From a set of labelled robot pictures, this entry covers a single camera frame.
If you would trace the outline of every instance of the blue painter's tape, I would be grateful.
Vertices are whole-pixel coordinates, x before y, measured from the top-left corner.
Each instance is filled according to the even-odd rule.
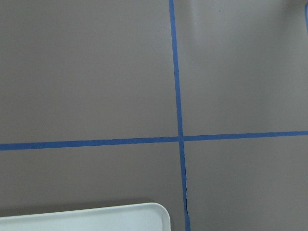
[[[176,95],[176,105],[177,105],[177,119],[178,119],[180,165],[181,165],[181,177],[182,177],[182,189],[183,189],[185,229],[186,229],[186,231],[190,231],[191,230],[190,218],[189,218],[188,210],[187,210],[186,164],[185,164],[185,151],[184,151],[184,138],[183,138],[183,121],[182,121],[182,108],[181,108],[178,46],[177,46],[177,33],[176,33],[176,25],[175,25],[175,14],[174,14],[173,0],[169,0],[169,11],[170,11],[170,23],[171,23],[173,70],[174,70],[175,95]]]
[[[282,131],[282,132],[263,132],[263,133],[184,136],[184,140],[185,141],[212,141],[212,140],[283,137],[283,136],[307,136],[307,135],[308,135],[308,131]]]
[[[305,5],[305,19],[306,19],[306,27],[308,33],[308,3]]]
[[[0,144],[0,151],[22,150],[22,149],[107,146],[107,145],[138,144],[138,143],[166,143],[166,142],[178,142],[178,141],[179,141],[179,138],[177,136],[171,136],[171,137],[153,137],[153,138],[114,139],[114,140],[7,143],[7,144]]]

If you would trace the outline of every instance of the blue tape line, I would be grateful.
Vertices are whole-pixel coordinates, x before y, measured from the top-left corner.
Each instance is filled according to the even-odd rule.
[[[308,33],[308,3],[305,5],[305,19],[306,19],[306,27]]]
[[[178,141],[179,141],[179,138],[177,136],[171,136],[171,137],[153,137],[153,138],[114,139],[114,140],[6,143],[6,144],[0,144],[0,151],[22,150],[22,149],[107,146],[107,145],[138,144],[138,143],[166,143],[166,142],[178,142]]]
[[[173,70],[174,70],[174,83],[175,95],[177,105],[177,119],[178,119],[178,133],[179,133],[179,150],[180,150],[180,165],[183,189],[183,203],[184,203],[184,216],[185,216],[185,229],[190,231],[190,218],[187,209],[187,187],[186,187],[186,164],[185,164],[185,151],[184,151],[184,137],[183,137],[183,121],[182,121],[182,108],[181,108],[181,93],[180,93],[180,76],[179,76],[179,60],[178,60],[178,46],[177,46],[177,33],[175,26],[174,4],[173,0],[169,0],[170,23],[171,23],[171,38],[172,38],[172,54],[173,54]]]
[[[201,136],[184,136],[185,141],[212,141],[229,139],[246,139],[262,137],[283,137],[283,136],[307,136],[308,131],[282,131],[282,132],[263,132],[263,133],[241,133],[241,134],[218,134]]]

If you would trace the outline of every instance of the white plastic tray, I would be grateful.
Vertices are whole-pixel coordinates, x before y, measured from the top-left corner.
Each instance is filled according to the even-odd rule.
[[[157,203],[0,218],[1,231],[171,231]]]

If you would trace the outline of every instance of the white tray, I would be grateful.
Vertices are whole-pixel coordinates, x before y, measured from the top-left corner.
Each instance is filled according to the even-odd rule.
[[[171,231],[157,203],[0,218],[1,231]]]

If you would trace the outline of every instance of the gray panel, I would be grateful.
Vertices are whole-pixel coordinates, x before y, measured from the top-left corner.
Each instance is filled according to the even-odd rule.
[[[302,231],[308,137],[187,142],[192,231]]]
[[[175,1],[185,135],[308,129],[305,3]]]
[[[0,216],[157,202],[184,213],[177,143],[0,152]]]
[[[0,2],[0,142],[174,136],[167,0]]]

